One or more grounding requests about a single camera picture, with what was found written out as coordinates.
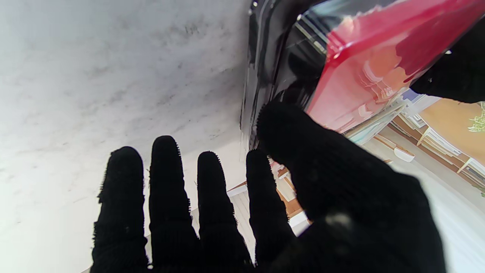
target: transparent plastic wrap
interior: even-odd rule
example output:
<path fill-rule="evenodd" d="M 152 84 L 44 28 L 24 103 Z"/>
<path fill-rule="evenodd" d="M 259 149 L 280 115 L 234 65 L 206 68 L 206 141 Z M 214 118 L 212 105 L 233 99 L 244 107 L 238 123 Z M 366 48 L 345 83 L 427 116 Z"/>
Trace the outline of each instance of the transparent plastic wrap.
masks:
<path fill-rule="evenodd" d="M 485 14 L 483 0 L 261 0 L 250 33 L 242 143 L 280 100 L 345 133 L 394 105 Z"/>

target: black knit glove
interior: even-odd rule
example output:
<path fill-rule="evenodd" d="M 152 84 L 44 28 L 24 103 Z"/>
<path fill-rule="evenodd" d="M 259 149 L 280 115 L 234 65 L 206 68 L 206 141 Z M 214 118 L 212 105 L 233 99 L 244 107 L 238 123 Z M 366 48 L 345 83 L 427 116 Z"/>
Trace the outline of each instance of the black knit glove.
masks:
<path fill-rule="evenodd" d="M 295 238 L 266 154 L 247 155 L 257 266 L 237 231 L 217 156 L 198 160 L 200 239 L 192 228 L 182 163 L 170 136 L 155 140 L 150 231 L 157 272 L 443 273 L 441 240 L 419 182 L 296 107 L 272 102 L 258 120 L 262 151 L 286 165 L 314 224 Z M 143 164 L 131 147 L 111 154 L 99 194 L 92 273 L 147 272 Z"/>

